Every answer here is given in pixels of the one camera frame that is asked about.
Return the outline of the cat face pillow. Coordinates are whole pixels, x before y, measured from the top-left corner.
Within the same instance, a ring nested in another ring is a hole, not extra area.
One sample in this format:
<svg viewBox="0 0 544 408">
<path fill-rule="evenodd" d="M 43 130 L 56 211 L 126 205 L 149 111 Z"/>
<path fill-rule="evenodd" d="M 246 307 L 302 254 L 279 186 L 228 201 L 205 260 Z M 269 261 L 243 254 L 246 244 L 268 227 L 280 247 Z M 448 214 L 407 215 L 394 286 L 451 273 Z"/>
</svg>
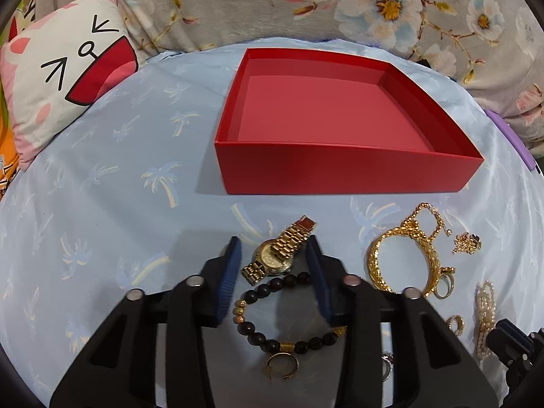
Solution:
<svg viewBox="0 0 544 408">
<path fill-rule="evenodd" d="M 117 0 L 75 0 L 3 45 L 1 81 L 21 169 L 141 64 Z"/>
</svg>

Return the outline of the colourful cartoon bedsheet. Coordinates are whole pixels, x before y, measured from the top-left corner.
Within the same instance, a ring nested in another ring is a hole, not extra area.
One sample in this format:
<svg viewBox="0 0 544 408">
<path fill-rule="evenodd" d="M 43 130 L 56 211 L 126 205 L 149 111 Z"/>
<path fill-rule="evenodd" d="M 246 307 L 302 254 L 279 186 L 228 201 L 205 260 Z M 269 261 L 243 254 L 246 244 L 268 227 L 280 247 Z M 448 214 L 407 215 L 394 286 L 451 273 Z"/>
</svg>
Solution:
<svg viewBox="0 0 544 408">
<path fill-rule="evenodd" d="M 9 19 L 7 26 L 1 33 L 1 45 L 8 43 L 21 33 L 21 31 L 24 31 L 25 28 L 35 20 L 35 12 L 36 0 L 21 0 L 15 12 Z M 1 91 L 0 143 L 0 198 L 3 198 L 10 182 L 12 182 L 12 179 L 18 172 L 19 160 L 15 147 L 14 135 L 10 126 L 4 91 Z"/>
</svg>

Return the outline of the gold wrist watch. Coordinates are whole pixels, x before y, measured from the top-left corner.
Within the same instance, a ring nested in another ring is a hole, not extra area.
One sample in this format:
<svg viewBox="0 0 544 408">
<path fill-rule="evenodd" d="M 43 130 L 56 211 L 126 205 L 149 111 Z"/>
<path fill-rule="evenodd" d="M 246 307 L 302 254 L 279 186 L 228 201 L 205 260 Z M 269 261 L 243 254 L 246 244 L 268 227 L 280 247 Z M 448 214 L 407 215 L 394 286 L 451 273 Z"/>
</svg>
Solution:
<svg viewBox="0 0 544 408">
<path fill-rule="evenodd" d="M 287 274 L 297 253 L 303 248 L 317 223 L 302 216 L 276 238 L 261 243 L 249 264 L 242 268 L 242 277 L 256 286 L 266 277 Z"/>
</svg>

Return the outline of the small gold hoop earring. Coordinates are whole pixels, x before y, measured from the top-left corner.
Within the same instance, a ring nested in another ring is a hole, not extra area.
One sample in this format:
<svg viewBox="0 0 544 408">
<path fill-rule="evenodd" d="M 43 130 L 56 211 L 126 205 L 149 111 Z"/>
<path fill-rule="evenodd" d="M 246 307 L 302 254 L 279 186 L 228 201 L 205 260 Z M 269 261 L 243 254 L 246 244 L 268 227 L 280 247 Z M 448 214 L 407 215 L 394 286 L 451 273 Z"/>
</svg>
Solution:
<svg viewBox="0 0 544 408">
<path fill-rule="evenodd" d="M 448 329 L 457 337 L 460 337 L 465 330 L 465 321 L 461 315 L 452 315 L 446 321 Z"/>
</svg>

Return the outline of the red cardboard box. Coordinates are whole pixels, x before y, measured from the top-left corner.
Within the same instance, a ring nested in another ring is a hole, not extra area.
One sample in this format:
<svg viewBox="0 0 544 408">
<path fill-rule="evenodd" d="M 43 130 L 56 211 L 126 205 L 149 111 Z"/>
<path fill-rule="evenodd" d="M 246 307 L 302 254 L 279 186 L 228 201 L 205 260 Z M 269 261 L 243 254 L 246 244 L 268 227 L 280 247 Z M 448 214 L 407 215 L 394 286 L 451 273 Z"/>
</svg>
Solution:
<svg viewBox="0 0 544 408">
<path fill-rule="evenodd" d="M 230 194 L 458 192 L 482 155 L 395 65 L 251 48 L 215 137 Z"/>
</svg>

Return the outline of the purple object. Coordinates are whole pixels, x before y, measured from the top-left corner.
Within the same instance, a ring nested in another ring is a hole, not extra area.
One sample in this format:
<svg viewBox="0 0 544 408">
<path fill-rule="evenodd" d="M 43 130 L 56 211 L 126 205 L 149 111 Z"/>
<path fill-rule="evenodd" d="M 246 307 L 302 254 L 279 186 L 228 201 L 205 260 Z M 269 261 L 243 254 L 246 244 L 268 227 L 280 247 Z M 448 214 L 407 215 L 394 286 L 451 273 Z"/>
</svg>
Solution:
<svg viewBox="0 0 544 408">
<path fill-rule="evenodd" d="M 503 133 L 504 137 L 509 141 L 514 150 L 518 153 L 519 157 L 521 157 L 521 160 L 523 160 L 523 163 L 526 164 L 527 168 L 529 170 L 535 170 L 537 167 L 537 161 L 512 127 L 505 122 L 499 114 L 493 112 L 492 110 L 484 109 L 484 112 Z"/>
</svg>

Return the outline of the light blue palm cloth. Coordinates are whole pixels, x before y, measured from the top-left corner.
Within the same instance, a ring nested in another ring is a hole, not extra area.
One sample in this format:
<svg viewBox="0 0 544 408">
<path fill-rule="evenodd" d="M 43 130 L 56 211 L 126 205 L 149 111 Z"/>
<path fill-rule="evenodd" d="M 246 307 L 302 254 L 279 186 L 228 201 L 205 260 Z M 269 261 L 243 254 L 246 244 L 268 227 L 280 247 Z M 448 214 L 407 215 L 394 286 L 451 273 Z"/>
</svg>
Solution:
<svg viewBox="0 0 544 408">
<path fill-rule="evenodd" d="M 482 241 L 474 255 L 454 253 L 446 237 L 435 242 L 456 287 L 432 305 L 464 319 L 464 346 L 476 341 L 485 282 L 498 318 L 525 332 L 543 325 L 542 175 L 455 82 L 344 40 L 323 49 L 389 62 L 437 100 L 484 158 L 469 184 L 450 194 L 229 195 L 213 138 L 245 46 L 152 59 L 55 138 L 1 201 L 1 344 L 42 403 L 127 291 L 174 287 L 231 237 L 249 260 L 301 216 L 316 222 L 326 254 L 362 275 L 370 242 L 432 204 L 454 233 Z"/>
</svg>

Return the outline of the grey floral blanket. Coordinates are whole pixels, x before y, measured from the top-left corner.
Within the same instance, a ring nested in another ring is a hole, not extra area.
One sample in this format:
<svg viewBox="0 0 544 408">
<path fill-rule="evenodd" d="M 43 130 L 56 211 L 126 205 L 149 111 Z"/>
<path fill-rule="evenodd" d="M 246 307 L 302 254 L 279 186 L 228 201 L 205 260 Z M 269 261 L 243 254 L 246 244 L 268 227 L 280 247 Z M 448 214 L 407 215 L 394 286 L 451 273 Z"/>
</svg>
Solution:
<svg viewBox="0 0 544 408">
<path fill-rule="evenodd" d="M 36 0 L 43 17 L 75 0 Z M 264 37 L 344 39 L 453 78 L 543 154 L 543 30 L 525 0 L 118 0 L 149 55 Z"/>
</svg>

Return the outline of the gold pendant charm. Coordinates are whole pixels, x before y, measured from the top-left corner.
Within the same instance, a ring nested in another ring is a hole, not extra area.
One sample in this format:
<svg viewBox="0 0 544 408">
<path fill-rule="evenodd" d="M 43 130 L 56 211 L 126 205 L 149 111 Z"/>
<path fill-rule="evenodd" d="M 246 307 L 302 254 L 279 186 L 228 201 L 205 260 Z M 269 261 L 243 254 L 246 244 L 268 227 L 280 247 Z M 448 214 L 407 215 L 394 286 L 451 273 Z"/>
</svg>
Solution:
<svg viewBox="0 0 544 408">
<path fill-rule="evenodd" d="M 481 239 L 476 234 L 468 232 L 456 235 L 454 241 L 453 254 L 466 253 L 469 255 L 475 254 L 482 247 Z"/>
</svg>

